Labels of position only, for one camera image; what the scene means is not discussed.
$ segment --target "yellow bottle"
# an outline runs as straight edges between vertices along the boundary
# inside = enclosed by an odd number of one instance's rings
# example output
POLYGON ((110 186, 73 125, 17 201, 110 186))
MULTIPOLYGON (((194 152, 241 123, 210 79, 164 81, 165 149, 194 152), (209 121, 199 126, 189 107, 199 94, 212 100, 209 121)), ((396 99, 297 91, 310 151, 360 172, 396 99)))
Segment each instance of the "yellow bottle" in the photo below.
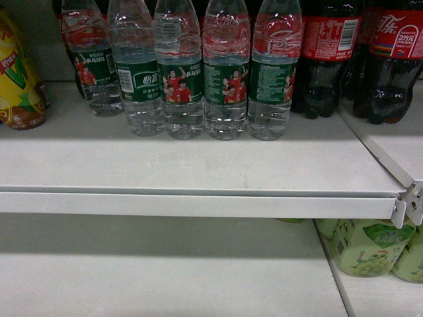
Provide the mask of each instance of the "yellow bottle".
POLYGON ((18 41, 7 21, 0 17, 0 120, 17 130, 43 124, 45 102, 34 88, 18 41))

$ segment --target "green bottle label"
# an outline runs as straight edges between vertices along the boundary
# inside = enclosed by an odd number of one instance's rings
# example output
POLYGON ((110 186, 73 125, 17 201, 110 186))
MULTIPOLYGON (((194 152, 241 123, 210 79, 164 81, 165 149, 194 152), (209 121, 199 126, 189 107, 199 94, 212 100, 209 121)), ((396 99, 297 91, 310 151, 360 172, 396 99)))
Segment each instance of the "green bottle label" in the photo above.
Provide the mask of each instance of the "green bottle label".
POLYGON ((73 53, 73 62, 82 85, 107 85, 117 79, 112 50, 73 53))
POLYGON ((249 63, 222 66, 204 63, 204 98, 212 104, 238 104, 247 98, 249 63))
POLYGON ((177 104, 200 101, 203 97, 201 62, 188 65, 157 64, 163 101, 177 104))
POLYGON ((116 63, 122 99, 134 102, 154 100, 160 96, 156 61, 116 63))
POLYGON ((284 104, 292 99, 297 63, 285 65, 252 61, 249 97, 262 104, 284 104))
POLYGON ((409 225, 397 229, 393 226, 373 225, 363 228, 365 234, 379 247, 388 248, 394 244, 407 241, 414 233, 414 228, 409 225))

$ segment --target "coca-cola bottle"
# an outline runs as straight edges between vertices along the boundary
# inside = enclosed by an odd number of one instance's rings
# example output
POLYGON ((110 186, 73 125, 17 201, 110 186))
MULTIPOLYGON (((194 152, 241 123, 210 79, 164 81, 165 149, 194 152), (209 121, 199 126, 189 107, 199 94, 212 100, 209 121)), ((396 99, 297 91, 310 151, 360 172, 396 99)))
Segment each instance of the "coca-cola bottle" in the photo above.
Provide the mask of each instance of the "coca-cola bottle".
POLYGON ((364 0, 308 0, 292 110, 309 119, 333 115, 358 35, 364 0))
POLYGON ((356 46, 348 70, 342 79, 342 96, 350 100, 355 98, 358 87, 363 82, 365 61, 370 55, 371 39, 376 32, 382 12, 381 0, 365 0, 364 3, 363 20, 356 46))
POLYGON ((423 0, 383 4, 354 114, 370 123, 397 123, 406 114, 423 65, 423 0))

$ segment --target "water bottle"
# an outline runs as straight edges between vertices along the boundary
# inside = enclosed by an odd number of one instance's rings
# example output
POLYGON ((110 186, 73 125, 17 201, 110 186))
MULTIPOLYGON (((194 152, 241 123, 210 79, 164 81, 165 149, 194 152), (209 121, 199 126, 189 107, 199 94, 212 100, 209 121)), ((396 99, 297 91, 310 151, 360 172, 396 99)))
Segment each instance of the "water bottle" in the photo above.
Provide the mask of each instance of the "water bottle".
POLYGON ((153 42, 153 20, 139 0, 110 0, 108 29, 119 77, 126 120, 133 134, 164 130, 159 77, 153 42))
POLYGON ((202 41, 206 129, 214 139, 232 140, 247 117, 250 23, 244 0, 210 0, 202 41))
POLYGON ((61 11, 65 39, 90 109, 100 117, 123 112, 106 22, 97 4, 63 0, 61 11))
POLYGON ((282 136, 289 119, 303 23, 298 0, 264 0, 252 41, 248 129, 263 141, 282 136))
POLYGON ((191 0, 158 0, 154 47, 168 134, 195 138, 204 126, 200 25, 191 0))

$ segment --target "barcode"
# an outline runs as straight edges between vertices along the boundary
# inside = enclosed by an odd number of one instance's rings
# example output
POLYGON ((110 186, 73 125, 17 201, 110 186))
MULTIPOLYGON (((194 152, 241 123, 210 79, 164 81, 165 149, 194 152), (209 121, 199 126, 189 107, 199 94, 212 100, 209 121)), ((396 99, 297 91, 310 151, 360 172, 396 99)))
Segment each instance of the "barcode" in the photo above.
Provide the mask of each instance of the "barcode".
POLYGON ((110 71, 110 74, 115 74, 115 72, 116 72, 116 66, 114 64, 112 54, 108 54, 106 56, 106 59, 107 59, 107 64, 108 64, 108 69, 110 71))
POLYGON ((134 92, 134 86, 132 85, 131 71, 125 71, 118 69, 120 87, 124 92, 134 92))
POLYGON ((347 20, 344 22, 344 29, 342 30, 341 42, 339 43, 338 50, 351 50, 357 26, 358 20, 347 20))

